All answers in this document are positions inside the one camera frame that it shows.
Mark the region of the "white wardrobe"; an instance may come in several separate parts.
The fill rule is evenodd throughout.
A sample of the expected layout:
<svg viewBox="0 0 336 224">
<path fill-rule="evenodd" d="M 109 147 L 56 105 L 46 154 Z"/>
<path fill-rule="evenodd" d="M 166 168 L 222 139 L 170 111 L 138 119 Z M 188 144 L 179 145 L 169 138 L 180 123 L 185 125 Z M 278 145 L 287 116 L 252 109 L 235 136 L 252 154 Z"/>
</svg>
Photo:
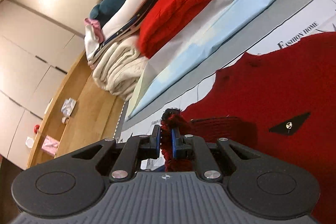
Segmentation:
<svg viewBox="0 0 336 224">
<path fill-rule="evenodd" d="M 34 127 L 84 50 L 80 36 L 1 2 L 1 156 L 27 166 Z"/>
</svg>

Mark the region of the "wooden headboard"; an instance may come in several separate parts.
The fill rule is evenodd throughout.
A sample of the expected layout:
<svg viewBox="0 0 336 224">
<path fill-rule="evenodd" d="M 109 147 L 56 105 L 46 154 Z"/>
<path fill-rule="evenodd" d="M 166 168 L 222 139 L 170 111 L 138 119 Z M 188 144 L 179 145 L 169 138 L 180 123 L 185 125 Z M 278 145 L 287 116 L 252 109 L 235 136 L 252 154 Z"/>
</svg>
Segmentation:
<svg viewBox="0 0 336 224">
<path fill-rule="evenodd" d="M 74 62 L 51 100 L 37 131 L 26 168 L 73 152 L 101 139 L 112 138 L 124 106 L 124 100 L 100 89 L 91 76 L 85 53 Z M 75 99 L 69 118 L 61 107 L 65 99 Z M 42 151 L 46 136 L 59 141 L 55 156 Z"/>
</svg>

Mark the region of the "bright red folded blanket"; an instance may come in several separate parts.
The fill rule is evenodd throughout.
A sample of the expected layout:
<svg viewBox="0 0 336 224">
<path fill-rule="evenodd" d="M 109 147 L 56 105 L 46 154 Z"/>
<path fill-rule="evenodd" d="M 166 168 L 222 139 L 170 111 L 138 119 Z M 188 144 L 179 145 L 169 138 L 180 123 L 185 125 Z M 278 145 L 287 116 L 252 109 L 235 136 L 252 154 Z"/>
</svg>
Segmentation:
<svg viewBox="0 0 336 224">
<path fill-rule="evenodd" d="M 141 23 L 137 48 L 148 59 L 187 26 L 212 0 L 158 0 Z"/>
</svg>

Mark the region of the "tissue pack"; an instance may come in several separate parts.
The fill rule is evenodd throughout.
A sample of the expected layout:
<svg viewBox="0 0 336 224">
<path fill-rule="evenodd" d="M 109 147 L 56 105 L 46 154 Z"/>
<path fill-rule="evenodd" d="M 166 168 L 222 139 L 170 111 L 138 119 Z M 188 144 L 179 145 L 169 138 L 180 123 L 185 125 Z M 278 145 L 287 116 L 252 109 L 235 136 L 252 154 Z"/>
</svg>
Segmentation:
<svg viewBox="0 0 336 224">
<path fill-rule="evenodd" d="M 69 118 L 76 106 L 76 100 L 73 98 L 68 98 L 64 100 L 64 103 L 61 107 L 61 112 L 64 117 Z"/>
</svg>

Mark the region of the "white pink folded garment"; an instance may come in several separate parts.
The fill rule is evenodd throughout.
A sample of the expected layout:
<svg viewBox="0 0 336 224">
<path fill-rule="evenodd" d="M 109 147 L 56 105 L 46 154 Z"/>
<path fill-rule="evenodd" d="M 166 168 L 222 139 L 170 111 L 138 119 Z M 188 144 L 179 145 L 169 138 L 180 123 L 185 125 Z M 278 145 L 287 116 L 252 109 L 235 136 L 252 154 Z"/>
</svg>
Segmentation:
<svg viewBox="0 0 336 224">
<path fill-rule="evenodd" d="M 88 65 L 93 64 L 95 53 L 98 52 L 100 44 L 104 41 L 104 35 L 101 32 L 101 26 L 98 20 L 85 18 L 85 37 L 84 46 Z"/>
</svg>

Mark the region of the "white folded duvet navy trim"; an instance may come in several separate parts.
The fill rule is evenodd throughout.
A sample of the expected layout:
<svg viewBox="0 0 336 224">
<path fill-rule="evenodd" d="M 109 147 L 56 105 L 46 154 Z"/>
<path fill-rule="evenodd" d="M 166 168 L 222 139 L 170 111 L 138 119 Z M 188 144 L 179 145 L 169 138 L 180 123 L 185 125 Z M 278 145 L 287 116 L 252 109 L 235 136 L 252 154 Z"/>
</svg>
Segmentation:
<svg viewBox="0 0 336 224">
<path fill-rule="evenodd" d="M 101 26 L 104 41 L 94 54 L 93 64 L 115 42 L 122 40 L 139 29 L 144 17 L 157 0 L 126 0 L 122 7 Z"/>
</svg>

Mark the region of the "pink box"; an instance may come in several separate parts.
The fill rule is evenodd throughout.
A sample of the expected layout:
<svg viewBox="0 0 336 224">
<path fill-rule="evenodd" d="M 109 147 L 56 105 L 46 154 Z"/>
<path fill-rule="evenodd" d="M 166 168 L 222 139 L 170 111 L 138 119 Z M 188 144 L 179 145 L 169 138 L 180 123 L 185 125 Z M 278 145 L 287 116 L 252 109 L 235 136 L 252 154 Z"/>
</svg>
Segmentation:
<svg viewBox="0 0 336 224">
<path fill-rule="evenodd" d="M 59 147 L 59 141 L 47 135 L 42 144 L 42 151 L 49 154 L 50 156 L 55 156 L 58 147 Z"/>
</svg>

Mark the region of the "cream folded quilt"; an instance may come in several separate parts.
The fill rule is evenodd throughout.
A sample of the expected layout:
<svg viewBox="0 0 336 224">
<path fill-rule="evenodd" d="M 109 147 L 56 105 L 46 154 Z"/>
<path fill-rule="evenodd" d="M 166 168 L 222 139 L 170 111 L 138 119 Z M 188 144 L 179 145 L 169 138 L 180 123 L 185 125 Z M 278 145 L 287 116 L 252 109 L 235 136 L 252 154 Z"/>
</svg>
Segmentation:
<svg viewBox="0 0 336 224">
<path fill-rule="evenodd" d="M 136 47 L 137 42 L 138 34 L 133 34 L 112 44 L 92 73 L 98 87 L 124 101 L 131 99 L 149 61 Z"/>
</svg>

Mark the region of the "dark red knit sweater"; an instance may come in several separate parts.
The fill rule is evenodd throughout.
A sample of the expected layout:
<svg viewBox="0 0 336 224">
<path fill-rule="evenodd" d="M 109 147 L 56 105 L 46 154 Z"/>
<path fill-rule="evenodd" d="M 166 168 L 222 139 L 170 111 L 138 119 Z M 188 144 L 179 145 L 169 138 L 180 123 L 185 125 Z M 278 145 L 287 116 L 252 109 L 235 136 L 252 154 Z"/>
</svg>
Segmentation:
<svg viewBox="0 0 336 224">
<path fill-rule="evenodd" d="M 335 223 L 334 32 L 264 55 L 244 53 L 216 72 L 205 98 L 169 110 L 161 126 L 168 172 L 192 169 L 189 160 L 173 157 L 173 128 L 208 143 L 228 138 L 310 172 L 321 189 L 313 216 Z"/>
</svg>

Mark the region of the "printed deer bed sheet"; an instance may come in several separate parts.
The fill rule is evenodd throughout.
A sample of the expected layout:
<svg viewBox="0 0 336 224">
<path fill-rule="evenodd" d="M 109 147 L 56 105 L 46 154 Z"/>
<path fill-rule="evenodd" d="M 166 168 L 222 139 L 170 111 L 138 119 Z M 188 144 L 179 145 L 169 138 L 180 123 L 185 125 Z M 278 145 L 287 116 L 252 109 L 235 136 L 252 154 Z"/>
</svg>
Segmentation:
<svg viewBox="0 0 336 224">
<path fill-rule="evenodd" d="M 134 118 L 122 122 L 117 141 L 148 134 L 167 108 L 185 110 L 204 98 L 214 83 L 216 70 L 233 65 L 244 52 L 262 55 L 285 48 L 323 28 L 333 16 L 335 0 L 277 0 Z"/>
</svg>

